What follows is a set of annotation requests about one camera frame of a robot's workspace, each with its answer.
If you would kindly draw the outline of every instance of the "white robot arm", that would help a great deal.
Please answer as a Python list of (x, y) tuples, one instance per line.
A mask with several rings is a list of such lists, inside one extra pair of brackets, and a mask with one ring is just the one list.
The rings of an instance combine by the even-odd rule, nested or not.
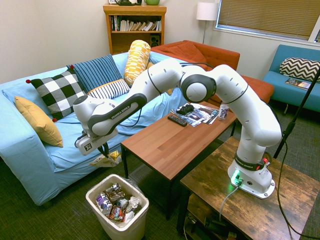
[(118, 133), (116, 126), (123, 120), (174, 87), (181, 88), (191, 103), (200, 103), (217, 94), (230, 107), (242, 124), (239, 147), (228, 169), (231, 183), (238, 186), (241, 180), (243, 190), (262, 199), (268, 197), (275, 184), (262, 157), (266, 147), (281, 140), (280, 124), (270, 107), (227, 65), (206, 72), (197, 65), (182, 67), (169, 58), (139, 75), (119, 105), (110, 99), (78, 98), (73, 109), (85, 134), (75, 145), (84, 155), (92, 152)]

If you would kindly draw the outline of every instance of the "white can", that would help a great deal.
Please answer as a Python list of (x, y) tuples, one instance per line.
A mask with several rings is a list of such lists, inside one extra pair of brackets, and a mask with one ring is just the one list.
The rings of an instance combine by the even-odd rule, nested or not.
[(220, 121), (226, 120), (228, 111), (229, 111), (228, 105), (222, 102), (219, 109), (218, 119)]

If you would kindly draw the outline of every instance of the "table leg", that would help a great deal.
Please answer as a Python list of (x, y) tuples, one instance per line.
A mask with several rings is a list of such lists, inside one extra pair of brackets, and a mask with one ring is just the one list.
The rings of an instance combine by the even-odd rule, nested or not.
[(125, 178), (128, 179), (129, 173), (128, 173), (128, 165), (127, 165), (127, 157), (126, 157), (126, 148), (122, 144), (121, 144), (121, 159), (123, 161)]
[(167, 196), (167, 200), (166, 200), (166, 220), (170, 220), (170, 216), (171, 216), (171, 205), (172, 205), (172, 186), (173, 186), (174, 182), (170, 181), (169, 184), (169, 192), (168, 192), (168, 196)]
[(178, 215), (178, 222), (176, 224), (176, 229), (179, 234), (184, 234), (184, 225), (186, 214), (188, 210), (188, 203), (189, 203), (190, 191), (186, 187), (182, 187), (180, 205), (179, 205), (179, 215)]
[(233, 127), (232, 127), (232, 130), (231, 130), (231, 135), (230, 135), (230, 137), (234, 135), (235, 130), (236, 130), (237, 123), (238, 123), (238, 119), (236, 119), (236, 120), (233, 122)]

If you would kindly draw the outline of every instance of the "mug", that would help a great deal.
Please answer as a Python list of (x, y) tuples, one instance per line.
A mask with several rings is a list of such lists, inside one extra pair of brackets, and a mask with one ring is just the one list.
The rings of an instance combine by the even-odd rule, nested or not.
[(160, 0), (144, 0), (147, 5), (158, 5)]

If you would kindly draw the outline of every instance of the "white wall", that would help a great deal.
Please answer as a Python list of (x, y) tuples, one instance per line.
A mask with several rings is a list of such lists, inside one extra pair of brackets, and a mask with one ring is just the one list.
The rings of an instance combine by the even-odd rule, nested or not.
[[(2, 0), (0, 7), (0, 83), (99, 58), (110, 53), (103, 5), (108, 0)], [(202, 43), (204, 21), (197, 3), (213, 0), (160, 0), (167, 7), (165, 43)], [(257, 38), (213, 30), (205, 44), (239, 52), (238, 72), (262, 79), (279, 44), (320, 46)]]

